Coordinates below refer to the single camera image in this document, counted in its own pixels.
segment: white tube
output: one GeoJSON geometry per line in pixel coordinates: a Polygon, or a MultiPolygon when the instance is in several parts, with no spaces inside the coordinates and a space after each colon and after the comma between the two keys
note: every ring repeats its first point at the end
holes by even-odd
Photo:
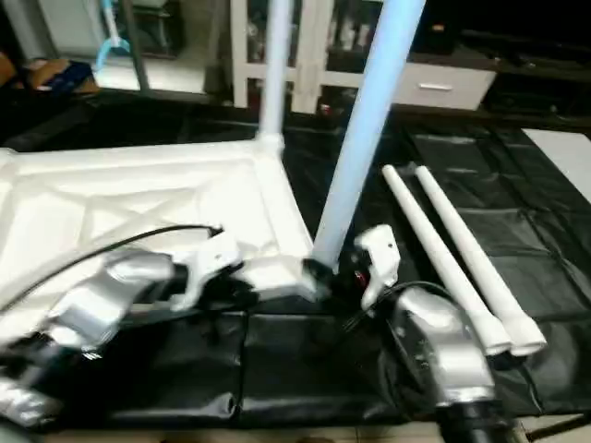
{"type": "Polygon", "coordinates": [[[386,0],[381,8],[312,251],[312,258],[326,266],[333,267],[341,254],[424,4],[386,0]]]}
{"type": "Polygon", "coordinates": [[[511,290],[429,169],[420,166],[416,168],[415,174],[462,254],[480,292],[483,293],[490,309],[501,320],[509,334],[512,342],[511,353],[523,356],[542,349],[546,345],[546,339],[536,322],[519,306],[511,290]]]}
{"type": "Polygon", "coordinates": [[[285,72],[292,33],[293,0],[271,0],[265,46],[267,73],[260,108],[259,135],[277,136],[283,125],[285,72]]]}
{"type": "Polygon", "coordinates": [[[110,2],[105,2],[105,4],[108,4],[108,6],[104,8],[104,21],[107,23],[109,36],[111,37],[111,44],[114,48],[118,48],[121,45],[121,37],[119,37],[119,31],[117,30],[117,25],[115,24],[113,5],[111,5],[110,2]]]}
{"type": "Polygon", "coordinates": [[[501,322],[490,314],[480,295],[435,231],[425,212],[416,203],[402,178],[390,165],[384,166],[381,171],[443,284],[472,320],[486,353],[494,355],[507,351],[511,341],[501,322]]]}

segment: drawer handle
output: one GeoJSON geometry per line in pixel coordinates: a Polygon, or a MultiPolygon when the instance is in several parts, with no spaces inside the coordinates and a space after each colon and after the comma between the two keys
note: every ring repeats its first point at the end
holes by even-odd
{"type": "Polygon", "coordinates": [[[449,85],[438,85],[437,83],[419,83],[418,87],[421,90],[438,90],[440,92],[451,92],[453,91],[453,86],[449,85]]]}

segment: black tarp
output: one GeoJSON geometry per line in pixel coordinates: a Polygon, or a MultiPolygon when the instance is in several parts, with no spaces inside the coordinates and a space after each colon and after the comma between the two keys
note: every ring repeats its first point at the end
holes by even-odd
{"type": "MultiPolygon", "coordinates": [[[[47,131],[42,120],[33,119],[35,126],[27,131],[6,135],[10,143],[5,146],[77,149],[240,139],[256,131],[252,115],[229,119],[226,111],[186,103],[136,101],[76,103],[83,114],[57,119],[66,122],[63,128],[47,131]]],[[[314,233],[344,124],[304,123],[288,121],[283,158],[300,211],[314,233]]],[[[408,173],[409,162],[431,168],[549,342],[524,361],[507,358],[503,370],[496,371],[508,409],[517,415],[588,412],[589,203],[517,128],[462,121],[454,126],[390,124],[347,242],[377,223],[389,223],[403,258],[399,281],[438,280],[379,174],[384,163],[397,166],[440,228],[408,173]]],[[[341,339],[343,319],[287,297],[248,313],[123,332],[90,377],[73,380],[87,400],[83,408],[76,405],[70,411],[67,425],[273,427],[395,424],[428,417],[429,405],[397,365],[378,327],[366,325],[335,351],[324,352],[327,343],[341,339]]]]}

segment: white plastic panel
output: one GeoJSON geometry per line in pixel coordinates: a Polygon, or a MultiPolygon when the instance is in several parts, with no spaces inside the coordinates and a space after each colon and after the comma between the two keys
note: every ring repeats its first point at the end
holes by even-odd
{"type": "Polygon", "coordinates": [[[524,132],[548,156],[579,192],[591,202],[591,140],[572,132],[524,129],[524,132]]]}
{"type": "MultiPolygon", "coordinates": [[[[281,159],[257,141],[16,154],[0,150],[0,303],[84,252],[172,224],[222,225],[258,289],[293,285],[311,240],[281,159]],[[270,272],[280,266],[282,271],[270,272]]],[[[183,259],[205,232],[140,245],[183,259]]],[[[47,283],[0,318],[0,341],[34,327],[99,259],[47,283]]]]}

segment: blue object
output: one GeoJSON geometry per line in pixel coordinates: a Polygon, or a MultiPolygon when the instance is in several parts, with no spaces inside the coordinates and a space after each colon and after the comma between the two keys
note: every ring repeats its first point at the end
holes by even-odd
{"type": "Polygon", "coordinates": [[[88,64],[70,62],[70,66],[64,72],[56,74],[43,85],[50,90],[51,95],[60,95],[73,92],[88,77],[92,77],[92,70],[88,64]]]}
{"type": "MultiPolygon", "coordinates": [[[[113,13],[113,0],[101,0],[101,5],[103,6],[104,16],[107,19],[107,21],[115,21],[115,14],[113,13]]],[[[110,35],[109,38],[105,40],[101,45],[101,49],[99,50],[99,53],[96,57],[96,72],[99,72],[101,69],[103,69],[106,59],[109,56],[109,53],[114,49],[113,37],[113,35],[110,35]]],[[[121,48],[127,53],[131,53],[131,47],[129,45],[129,42],[125,39],[122,39],[121,37],[119,37],[119,45],[115,46],[115,48],[121,48]]]]}

